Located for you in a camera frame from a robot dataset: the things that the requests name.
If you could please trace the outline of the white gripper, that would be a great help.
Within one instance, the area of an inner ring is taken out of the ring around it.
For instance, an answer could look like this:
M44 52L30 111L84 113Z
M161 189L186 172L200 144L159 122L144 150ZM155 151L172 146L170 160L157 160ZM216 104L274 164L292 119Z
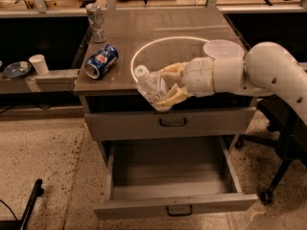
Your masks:
M158 74L171 89L154 103L157 106L173 106L191 96L200 98L213 95L212 65L212 58L196 57L188 63L176 62L162 68Z

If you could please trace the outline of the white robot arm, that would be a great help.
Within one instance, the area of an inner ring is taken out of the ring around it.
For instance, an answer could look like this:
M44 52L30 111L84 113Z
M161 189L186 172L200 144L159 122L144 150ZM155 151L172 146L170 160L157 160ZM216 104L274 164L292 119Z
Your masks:
M159 71L170 90L154 103L170 107L216 93L276 95L307 125L307 73L282 46L262 42L245 57L196 57Z

